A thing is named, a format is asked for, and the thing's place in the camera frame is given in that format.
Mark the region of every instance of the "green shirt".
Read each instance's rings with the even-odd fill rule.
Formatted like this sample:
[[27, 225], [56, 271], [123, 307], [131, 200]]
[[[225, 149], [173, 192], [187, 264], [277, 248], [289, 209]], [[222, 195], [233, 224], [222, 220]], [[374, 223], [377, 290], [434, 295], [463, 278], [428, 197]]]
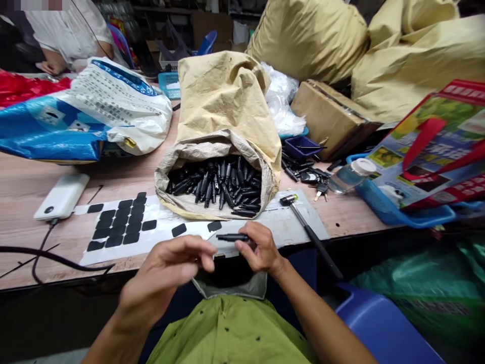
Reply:
[[265, 301], [218, 296], [170, 324], [147, 364], [317, 363], [309, 342]]

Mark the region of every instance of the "hammer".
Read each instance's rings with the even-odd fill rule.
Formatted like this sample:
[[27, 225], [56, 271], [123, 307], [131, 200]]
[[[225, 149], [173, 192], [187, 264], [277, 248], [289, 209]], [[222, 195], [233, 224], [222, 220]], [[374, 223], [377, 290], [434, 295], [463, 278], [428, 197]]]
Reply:
[[298, 211], [298, 208], [294, 204], [294, 201], [296, 201], [297, 199], [298, 199], [297, 195], [289, 195], [289, 196], [280, 198], [279, 202], [282, 206], [289, 206], [292, 208], [298, 220], [300, 220], [300, 222], [302, 223], [303, 228], [305, 229], [311, 242], [317, 247], [318, 251], [322, 255], [323, 259], [325, 260], [325, 263], [328, 265], [328, 267], [332, 271], [335, 278], [337, 278], [337, 280], [343, 279], [344, 276], [342, 275], [342, 272], [340, 272], [340, 269], [335, 265], [330, 255], [328, 255], [328, 252], [323, 247], [322, 242], [320, 241], [320, 239], [318, 239], [318, 236], [315, 234], [313, 229], [307, 224], [302, 214]]

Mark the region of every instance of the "red bag handle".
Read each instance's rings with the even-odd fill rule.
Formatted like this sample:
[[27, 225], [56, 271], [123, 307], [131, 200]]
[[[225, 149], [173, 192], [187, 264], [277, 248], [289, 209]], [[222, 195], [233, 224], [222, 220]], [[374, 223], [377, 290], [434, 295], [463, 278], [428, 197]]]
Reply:
[[433, 138], [438, 135], [438, 133], [445, 127], [446, 121], [441, 119], [428, 119], [419, 127], [421, 131], [418, 137], [414, 141], [413, 145], [409, 148], [408, 152], [404, 155], [403, 159], [403, 177], [407, 180], [416, 180], [431, 178], [432, 180], [442, 173], [449, 172], [454, 169], [458, 169], [467, 166], [471, 163], [479, 161], [485, 158], [485, 140], [480, 141], [473, 145], [470, 153], [464, 155], [461, 158], [447, 164], [446, 166], [440, 168], [436, 172], [415, 176], [407, 171], [411, 163], [418, 157], [418, 155], [426, 148], [426, 146], [433, 140]]

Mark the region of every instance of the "kraft paper sack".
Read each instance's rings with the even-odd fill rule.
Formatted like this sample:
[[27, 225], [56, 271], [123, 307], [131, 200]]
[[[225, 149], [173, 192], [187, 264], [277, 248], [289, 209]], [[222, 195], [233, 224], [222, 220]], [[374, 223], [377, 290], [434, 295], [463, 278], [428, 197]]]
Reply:
[[155, 172], [155, 187], [163, 205], [190, 219], [230, 219], [227, 204], [205, 209], [192, 195], [165, 193], [168, 172], [186, 163], [227, 155], [242, 155], [262, 173], [261, 211], [279, 188], [281, 141], [264, 93], [269, 78], [252, 57], [218, 52], [185, 58], [178, 63], [181, 109], [175, 145]]
[[453, 79], [485, 81], [485, 15], [459, 18], [452, 0], [387, 0], [352, 73], [352, 100], [379, 121], [402, 120]]
[[298, 81], [332, 84], [368, 47], [367, 24], [342, 0], [269, 0], [246, 53]]

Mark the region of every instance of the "green plastic bag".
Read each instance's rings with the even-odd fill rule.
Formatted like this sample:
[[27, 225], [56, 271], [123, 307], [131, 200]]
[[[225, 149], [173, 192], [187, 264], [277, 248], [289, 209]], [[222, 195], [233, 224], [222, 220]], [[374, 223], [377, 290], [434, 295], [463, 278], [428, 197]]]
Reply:
[[388, 259], [351, 283], [391, 299], [425, 338], [474, 351], [485, 338], [485, 235], [459, 239]]

